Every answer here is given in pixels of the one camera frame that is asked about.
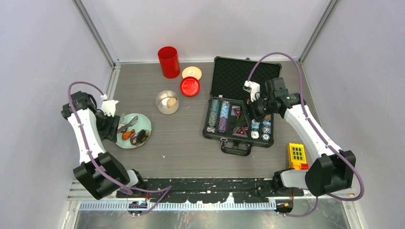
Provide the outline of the beige dumpling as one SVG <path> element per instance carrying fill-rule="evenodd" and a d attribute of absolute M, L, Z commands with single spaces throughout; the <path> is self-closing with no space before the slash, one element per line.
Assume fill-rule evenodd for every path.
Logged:
<path fill-rule="evenodd" d="M 177 99 L 174 97 L 171 97 L 167 100 L 166 105 L 168 108 L 172 108 L 177 104 Z"/>

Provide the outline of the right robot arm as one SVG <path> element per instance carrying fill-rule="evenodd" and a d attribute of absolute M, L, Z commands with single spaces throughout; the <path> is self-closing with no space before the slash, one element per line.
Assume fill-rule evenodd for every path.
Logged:
<path fill-rule="evenodd" d="M 319 197 L 350 188 L 356 162 L 354 153 L 343 151 L 330 140 L 313 120 L 301 95 L 289 93 L 282 78 L 268 80 L 265 85 L 265 94 L 261 94 L 258 83 L 245 81 L 243 85 L 250 94 L 246 101 L 250 117 L 261 122 L 267 115 L 279 114 L 293 127 L 313 159 L 308 169 L 275 172 L 273 191 L 284 196 L 296 187 Z"/>

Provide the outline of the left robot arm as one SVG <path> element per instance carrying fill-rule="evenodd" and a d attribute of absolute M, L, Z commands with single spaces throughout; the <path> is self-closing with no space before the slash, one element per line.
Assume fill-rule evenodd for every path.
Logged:
<path fill-rule="evenodd" d="M 63 105 L 62 117 L 72 126 L 79 146 L 80 165 L 73 169 L 74 177 L 97 200 L 114 191 L 142 197 L 146 184 L 139 172 L 124 166 L 102 145 L 103 140 L 117 142 L 120 116 L 116 115 L 117 100 L 107 100 L 97 108 L 95 98 L 78 91 Z"/>

